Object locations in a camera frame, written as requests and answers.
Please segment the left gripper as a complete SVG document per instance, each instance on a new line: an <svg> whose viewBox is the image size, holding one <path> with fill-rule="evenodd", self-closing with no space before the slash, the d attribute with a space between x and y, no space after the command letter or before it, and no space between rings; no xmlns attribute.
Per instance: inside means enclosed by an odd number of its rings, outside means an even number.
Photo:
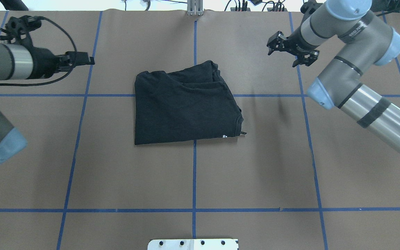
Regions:
<svg viewBox="0 0 400 250"><path fill-rule="evenodd" d="M94 57L87 52L65 52L64 55L54 55L49 49L30 48L33 68L30 79L47 79L55 73L70 72L74 68L95 65Z"/></svg>

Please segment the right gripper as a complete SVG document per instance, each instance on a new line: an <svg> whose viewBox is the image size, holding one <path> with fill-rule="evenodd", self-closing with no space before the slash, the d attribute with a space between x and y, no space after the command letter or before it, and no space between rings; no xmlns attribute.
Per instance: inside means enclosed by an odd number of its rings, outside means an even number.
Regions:
<svg viewBox="0 0 400 250"><path fill-rule="evenodd" d="M277 31L268 39L267 47L268 56L273 52L288 52L294 55L296 59L292 63L292 67L310 66L318 60L320 54L317 46L305 41L299 27L288 37L281 31Z"/></svg>

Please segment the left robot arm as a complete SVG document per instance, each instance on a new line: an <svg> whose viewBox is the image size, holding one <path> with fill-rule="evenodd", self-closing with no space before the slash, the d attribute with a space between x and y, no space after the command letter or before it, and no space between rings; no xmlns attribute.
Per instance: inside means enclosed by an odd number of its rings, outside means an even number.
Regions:
<svg viewBox="0 0 400 250"><path fill-rule="evenodd" d="M95 58L76 47L56 55L32 42L0 43L0 87L39 87L65 79L75 67L94 65ZM0 93L0 97L33 94ZM0 164L27 147L26 137L0 110Z"/></svg>

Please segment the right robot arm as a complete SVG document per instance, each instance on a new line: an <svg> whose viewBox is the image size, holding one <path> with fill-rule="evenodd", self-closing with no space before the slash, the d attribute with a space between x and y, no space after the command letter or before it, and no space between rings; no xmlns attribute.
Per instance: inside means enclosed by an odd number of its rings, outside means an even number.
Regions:
<svg viewBox="0 0 400 250"><path fill-rule="evenodd" d="M307 90L323 108L337 107L400 153L400 108L360 78L372 65L388 64L400 54L400 34L371 11L371 0L327 0L286 37L281 31L267 42L268 54L288 52L293 67L310 66L317 48L333 36L345 45Z"/></svg>

